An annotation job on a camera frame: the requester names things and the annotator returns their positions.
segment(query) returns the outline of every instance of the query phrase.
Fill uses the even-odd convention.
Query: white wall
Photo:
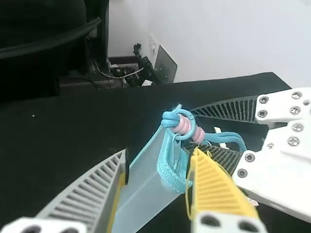
[[[136,43],[148,44],[148,0],[110,0],[109,4],[108,56],[134,56]]]
[[[177,62],[175,82],[272,71],[292,87],[311,86],[309,0],[146,1],[144,14],[129,10],[146,22],[143,46],[151,33]]]

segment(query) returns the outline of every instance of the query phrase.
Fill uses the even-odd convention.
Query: black table surface
[[[263,73],[2,104],[0,226],[21,216],[35,216],[71,182],[114,152],[128,147],[133,160],[157,130],[162,112],[178,103],[192,109],[289,88],[275,74]],[[219,124],[226,128],[228,122]],[[243,134],[246,128],[237,131]],[[311,224],[273,208],[260,204],[257,209],[270,233],[311,231]],[[183,195],[139,232],[159,231],[190,232]]]

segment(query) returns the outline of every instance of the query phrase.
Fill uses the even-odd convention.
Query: pink bead
[[[196,127],[196,137],[194,138],[194,136],[192,137],[193,141],[195,143],[201,143],[204,138],[205,138],[205,132],[201,127]]]
[[[181,114],[178,114],[178,115],[179,115],[179,119],[180,119],[179,120],[179,125],[177,125],[176,127],[172,128],[172,131],[174,133],[180,132],[185,127],[185,123],[186,123],[184,117]]]
[[[181,129],[181,131],[179,131],[179,134],[185,135],[186,133],[188,133],[188,130],[189,130],[189,127],[191,127],[191,124],[188,118],[184,117],[183,115],[181,115],[181,117],[185,120],[185,125]]]

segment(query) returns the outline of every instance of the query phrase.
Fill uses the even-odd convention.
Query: screw
[[[258,112],[258,116],[261,118],[264,118],[267,114],[268,112],[266,110],[261,110]]]
[[[272,149],[274,147],[274,144],[273,143],[269,143],[268,145],[267,145],[267,148],[268,149]]]
[[[300,113],[300,108],[298,106],[291,107],[290,112],[293,115],[297,115],[298,113]]]
[[[294,125],[292,126],[292,129],[293,129],[295,132],[301,132],[301,131],[303,131],[304,126],[303,126],[303,124],[301,124],[301,123],[296,123],[296,124],[294,124]]]
[[[241,177],[241,178],[244,178],[247,176],[247,171],[243,168],[239,169],[238,170],[238,176]]]
[[[288,145],[290,145],[291,147],[296,147],[299,145],[299,139],[297,137],[290,137],[289,139],[287,139],[287,143]]]
[[[294,100],[299,99],[300,97],[302,97],[302,93],[300,91],[295,91],[294,93],[292,93],[292,98]]]
[[[245,160],[248,162],[252,162],[255,160],[255,156],[253,154],[246,154],[245,155]]]
[[[269,100],[269,97],[263,96],[263,97],[261,97],[261,98],[259,99],[259,102],[260,102],[260,103],[266,103],[266,102],[268,102],[268,100]]]

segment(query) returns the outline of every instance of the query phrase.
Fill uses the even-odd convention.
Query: black chair
[[[82,65],[85,37],[100,23],[86,22],[83,0],[0,1],[0,100],[56,95],[59,75]]]

